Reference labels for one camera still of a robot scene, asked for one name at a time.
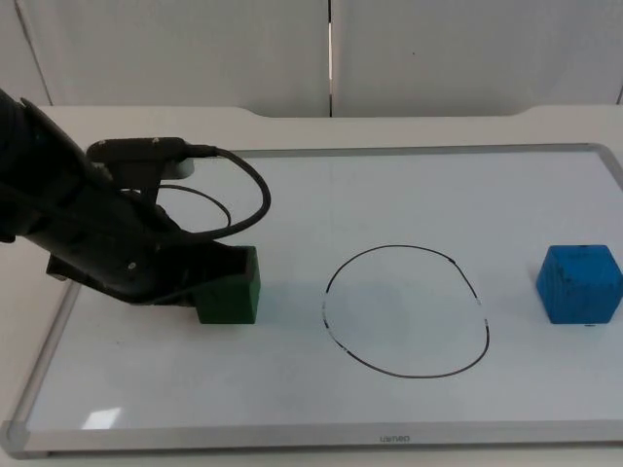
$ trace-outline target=black cable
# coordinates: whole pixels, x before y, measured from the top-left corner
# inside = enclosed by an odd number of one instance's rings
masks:
[[[197,195],[198,197],[208,199],[212,201],[216,205],[216,207],[218,207],[223,212],[223,214],[225,214],[225,217],[227,217],[227,227],[230,227],[232,225],[232,213],[227,207],[225,207],[225,204],[223,204],[218,199],[213,198],[210,195],[206,195],[204,192],[200,192],[199,190],[195,190],[194,188],[183,187],[181,185],[160,185],[158,188],[160,190],[178,190],[180,192],[192,193],[193,195]]]
[[[213,147],[205,146],[205,152],[203,152],[202,146],[191,146],[191,149],[195,150],[192,152],[193,158],[210,158],[213,157]],[[233,234],[237,234],[242,232],[249,227],[257,224],[267,212],[271,208],[271,190],[269,186],[266,184],[262,175],[258,173],[257,170],[253,168],[247,161],[236,156],[234,153],[227,151],[225,149],[216,148],[216,156],[221,157],[223,159],[227,159],[230,162],[233,162],[235,165],[240,167],[244,172],[253,179],[256,185],[259,187],[262,192],[262,205],[260,208],[251,214],[249,217],[244,219],[243,221],[239,221],[232,226],[224,227],[222,229],[215,229],[213,231],[206,232],[197,232],[197,233],[189,233],[189,232],[176,232],[176,233],[164,233],[162,235],[158,235],[157,242],[160,245],[175,245],[175,244],[193,244],[193,243],[202,243],[206,240],[215,240],[217,238],[222,238],[224,236],[229,236]]]
[[[248,162],[246,162],[239,156],[236,156],[234,153],[224,149],[214,148],[212,146],[189,146],[189,148],[192,150],[191,157],[193,158],[211,158],[216,155],[218,157],[222,157],[233,162],[235,165],[244,170],[244,172],[247,173],[258,185],[260,191],[262,192],[262,205],[260,206],[260,208],[251,216],[242,221],[239,221],[233,225],[228,225],[227,227],[221,229],[215,229],[213,231],[197,233],[191,233],[186,231],[174,233],[148,233],[144,231],[133,231],[130,229],[115,228],[113,226],[100,224],[96,221],[91,221],[88,218],[78,217],[71,211],[50,204],[41,198],[27,195],[6,183],[0,182],[0,195],[13,198],[16,202],[28,206],[38,212],[41,212],[46,216],[54,217],[57,221],[80,226],[83,229],[88,230],[92,233],[103,234],[115,238],[131,238],[132,240],[139,242],[148,241],[156,243],[159,246],[203,243],[208,240],[214,240],[217,238],[222,238],[224,236],[237,234],[253,226],[266,215],[271,207],[271,191],[262,176],[257,172],[257,170],[253,168],[253,166],[251,166]]]

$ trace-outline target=whiteboard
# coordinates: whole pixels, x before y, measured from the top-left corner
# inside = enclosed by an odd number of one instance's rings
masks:
[[[551,244],[603,243],[623,264],[620,167],[607,150],[299,153],[251,155],[274,203],[227,239],[258,248],[257,323],[200,325],[191,308],[81,288],[25,421],[37,447],[623,440],[623,314],[552,325],[534,288]],[[260,202],[224,161],[197,161],[179,183],[234,220]],[[189,230],[224,223],[200,198],[159,202]],[[383,245],[326,293],[348,259]],[[444,257],[388,245],[441,252],[469,285]],[[450,373],[487,351],[453,376],[393,377],[331,335],[405,375]]]

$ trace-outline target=white wall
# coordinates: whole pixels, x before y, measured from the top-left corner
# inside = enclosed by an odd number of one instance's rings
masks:
[[[13,98],[49,103],[13,0],[0,0],[0,89]]]
[[[329,114],[327,0],[20,0],[54,104]]]
[[[329,115],[328,0],[15,1],[54,104]],[[623,0],[332,8],[334,116],[613,104],[623,86]],[[0,9],[0,86],[45,102],[13,0]]]
[[[333,0],[333,115],[612,104],[622,0]]]

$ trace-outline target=brand logo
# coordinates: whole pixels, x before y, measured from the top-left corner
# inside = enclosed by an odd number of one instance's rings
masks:
[[[408,436],[381,436],[379,441],[381,443],[409,443],[411,438]]]

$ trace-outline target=black circle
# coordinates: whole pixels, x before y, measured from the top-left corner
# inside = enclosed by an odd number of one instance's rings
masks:
[[[462,271],[460,266],[457,264],[457,262],[455,260],[453,260],[450,256],[445,255],[444,253],[441,253],[440,251],[433,250],[431,248],[425,248],[423,246],[417,246],[417,245],[390,244],[390,245],[376,246],[374,248],[370,248],[368,250],[365,250],[365,251],[362,251],[361,253],[356,254],[355,256],[350,258],[348,261],[343,263],[333,273],[333,275],[331,276],[331,279],[329,280],[329,283],[327,284],[327,288],[324,291],[324,300],[322,302],[322,322],[324,323],[324,327],[327,330],[327,333],[329,334],[329,336],[331,337],[333,342],[341,350],[343,350],[351,358],[353,358],[354,360],[356,360],[360,364],[365,365],[366,367],[370,368],[371,370],[374,370],[376,372],[382,373],[384,375],[388,375],[390,377],[400,377],[400,378],[404,378],[404,379],[438,379],[438,378],[441,378],[441,377],[453,377],[453,376],[458,375],[460,373],[466,372],[467,370],[473,368],[478,363],[480,363],[480,361],[483,358],[485,358],[485,355],[487,355],[487,352],[489,351],[489,344],[490,344],[490,341],[491,341],[490,332],[489,332],[489,322],[487,321],[487,318],[485,318],[485,323],[484,323],[485,324],[485,334],[486,334],[486,337],[485,337],[485,346],[483,348],[483,351],[471,363],[465,365],[464,367],[461,367],[461,368],[459,368],[457,370],[453,370],[451,372],[442,373],[442,374],[438,374],[438,375],[405,375],[405,374],[400,374],[400,373],[391,372],[389,370],[385,370],[385,369],[377,367],[376,365],[373,365],[370,362],[367,362],[366,360],[364,360],[361,357],[357,356],[354,352],[352,352],[350,349],[348,349],[343,343],[341,343],[336,338],[336,336],[333,333],[333,331],[331,331],[331,327],[329,326],[329,322],[327,320],[327,315],[326,315],[327,297],[329,295],[329,292],[331,291],[331,286],[333,285],[333,282],[335,281],[335,279],[338,276],[338,274],[342,270],[344,270],[350,263],[352,263],[354,260],[356,260],[357,258],[360,258],[361,256],[366,255],[368,253],[372,253],[373,251],[382,250],[382,249],[385,249],[385,248],[412,248],[412,249],[416,249],[416,250],[425,251],[425,252],[428,252],[428,253],[431,253],[431,254],[434,254],[434,255],[438,255],[438,256],[441,256],[442,258],[448,260],[457,269],[458,273],[460,274],[462,279],[467,284],[467,287],[469,287],[469,291],[474,296],[474,300],[476,301],[476,303],[478,305],[481,305],[480,299],[478,298],[478,295],[476,294],[476,291],[474,290],[474,287],[471,285],[471,283],[467,279],[467,276],[465,276],[464,272]]]

